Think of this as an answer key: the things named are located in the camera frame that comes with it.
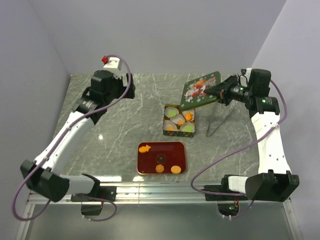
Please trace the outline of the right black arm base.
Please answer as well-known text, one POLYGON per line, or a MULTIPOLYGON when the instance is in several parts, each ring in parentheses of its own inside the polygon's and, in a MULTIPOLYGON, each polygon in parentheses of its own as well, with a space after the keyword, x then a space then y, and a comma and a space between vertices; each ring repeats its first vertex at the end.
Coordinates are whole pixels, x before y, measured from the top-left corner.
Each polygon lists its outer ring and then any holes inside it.
POLYGON ((222 185, 205 185, 203 190, 211 194, 205 194, 207 202, 216 202, 218 213, 222 218, 230 220, 240 213, 240 201, 247 201, 244 195, 238 195, 238 192, 230 191, 222 185))

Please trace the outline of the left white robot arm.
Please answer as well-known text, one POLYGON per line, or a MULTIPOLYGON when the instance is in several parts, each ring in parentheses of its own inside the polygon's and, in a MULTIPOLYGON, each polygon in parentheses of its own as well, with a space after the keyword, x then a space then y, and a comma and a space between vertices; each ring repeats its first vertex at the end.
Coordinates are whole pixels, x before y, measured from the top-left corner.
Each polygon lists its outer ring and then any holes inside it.
POLYGON ((62 171, 81 138, 91 130, 109 107, 121 99, 134 99, 135 85, 131 72, 127 85, 119 73, 97 70, 81 97, 75 102, 66 123, 47 148, 33 161, 25 160, 20 171, 32 191, 58 202, 68 194, 83 194, 89 201, 100 197, 100 181, 89 175, 63 175, 62 171))

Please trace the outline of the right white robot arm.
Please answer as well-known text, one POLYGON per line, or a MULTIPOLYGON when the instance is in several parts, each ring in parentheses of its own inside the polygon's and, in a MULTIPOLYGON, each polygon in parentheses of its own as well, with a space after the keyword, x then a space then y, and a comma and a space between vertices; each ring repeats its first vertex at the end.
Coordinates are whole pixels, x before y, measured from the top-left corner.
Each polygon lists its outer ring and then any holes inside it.
POLYGON ((226 200, 238 194, 252 201, 284 202, 299 186, 300 179, 292 174, 285 156, 280 131, 285 117, 280 116, 278 99, 269 95, 272 74, 265 69, 247 68, 242 69, 241 75, 247 79, 246 86, 241 85, 240 76, 232 75, 205 93, 226 106, 232 101, 244 104, 257 138, 259 168, 250 177, 225 175, 220 194, 226 200))

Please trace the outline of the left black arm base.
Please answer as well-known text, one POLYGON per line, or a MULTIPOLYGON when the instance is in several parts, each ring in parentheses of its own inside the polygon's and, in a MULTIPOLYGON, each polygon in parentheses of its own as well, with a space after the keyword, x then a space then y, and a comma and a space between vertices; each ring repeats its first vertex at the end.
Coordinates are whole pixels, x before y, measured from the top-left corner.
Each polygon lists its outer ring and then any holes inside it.
POLYGON ((70 201, 81 203, 80 211, 83 218, 92 222, 103 222, 110 220, 117 213, 118 207, 115 204, 116 194, 116 186, 100 186, 97 192, 94 193, 72 194, 70 201), (114 207, 113 213, 106 218, 94 218, 98 217, 102 213, 104 204, 111 204, 114 207))

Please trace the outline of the green round cookie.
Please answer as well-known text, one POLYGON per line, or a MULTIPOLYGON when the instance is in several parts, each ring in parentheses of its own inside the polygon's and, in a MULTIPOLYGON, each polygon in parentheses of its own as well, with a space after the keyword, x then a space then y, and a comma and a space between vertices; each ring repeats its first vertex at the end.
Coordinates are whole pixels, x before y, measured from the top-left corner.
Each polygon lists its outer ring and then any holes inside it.
POLYGON ((170 110, 167 115, 168 115, 169 118, 172 118, 172 117, 174 117, 176 114, 177 114, 177 113, 176 113, 175 110, 170 110))
POLYGON ((182 129, 183 132, 186 133, 193 133, 194 132, 194 127, 191 125, 185 125, 182 129))

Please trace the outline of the gold tin lid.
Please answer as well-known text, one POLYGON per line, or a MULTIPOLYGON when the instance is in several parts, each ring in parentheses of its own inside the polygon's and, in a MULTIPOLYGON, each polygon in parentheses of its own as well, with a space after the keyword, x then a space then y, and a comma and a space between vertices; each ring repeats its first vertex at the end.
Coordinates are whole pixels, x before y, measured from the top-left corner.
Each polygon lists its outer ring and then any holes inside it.
POLYGON ((205 90, 220 83, 221 74, 219 71, 186 82, 182 91, 180 109, 186 111, 216 102, 218 98, 205 93, 205 90))

